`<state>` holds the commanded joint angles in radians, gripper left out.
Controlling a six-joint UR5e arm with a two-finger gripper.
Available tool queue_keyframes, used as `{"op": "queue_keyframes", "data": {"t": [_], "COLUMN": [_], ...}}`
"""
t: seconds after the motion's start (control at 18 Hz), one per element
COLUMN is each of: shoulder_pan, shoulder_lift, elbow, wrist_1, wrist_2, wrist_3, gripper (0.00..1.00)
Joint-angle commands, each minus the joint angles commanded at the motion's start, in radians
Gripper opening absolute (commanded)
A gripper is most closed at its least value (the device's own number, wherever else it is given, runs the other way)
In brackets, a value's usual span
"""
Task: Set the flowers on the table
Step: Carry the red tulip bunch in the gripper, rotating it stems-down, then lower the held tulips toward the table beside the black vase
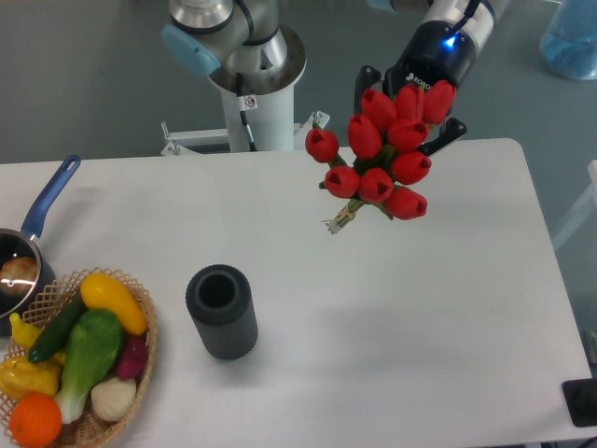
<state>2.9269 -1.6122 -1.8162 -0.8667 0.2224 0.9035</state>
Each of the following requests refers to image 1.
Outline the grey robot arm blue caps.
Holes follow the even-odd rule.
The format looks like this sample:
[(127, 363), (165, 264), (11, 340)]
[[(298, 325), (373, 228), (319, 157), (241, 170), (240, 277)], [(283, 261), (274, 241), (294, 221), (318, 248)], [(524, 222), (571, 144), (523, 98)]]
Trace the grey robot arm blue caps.
[[(364, 65), (354, 112), (368, 88), (389, 96), (408, 84), (429, 90), (440, 80), (462, 85), (506, 1), (432, 1), (397, 62), (384, 72)], [(172, 1), (161, 39), (169, 53), (220, 91), (225, 138), (233, 152), (302, 149), (307, 131), (326, 124), (313, 112), (296, 128), (294, 88), (306, 67), (299, 36), (279, 22), (275, 1)]]

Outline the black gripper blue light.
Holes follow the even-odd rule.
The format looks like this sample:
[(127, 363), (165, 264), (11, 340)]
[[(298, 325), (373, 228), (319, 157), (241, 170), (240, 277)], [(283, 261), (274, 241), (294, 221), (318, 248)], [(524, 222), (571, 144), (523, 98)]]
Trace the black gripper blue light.
[[(394, 97), (406, 85), (429, 91), (446, 80), (458, 88), (478, 57), (474, 41), (466, 34), (455, 33), (444, 21), (421, 24), (397, 62), (384, 74), (382, 90)], [(371, 65), (362, 65), (354, 84), (354, 114), (362, 112), (361, 99), (367, 89), (382, 80), (382, 73)], [(466, 125), (455, 117), (439, 127), (438, 137), (421, 144), (418, 151), (431, 157), (467, 133)]]

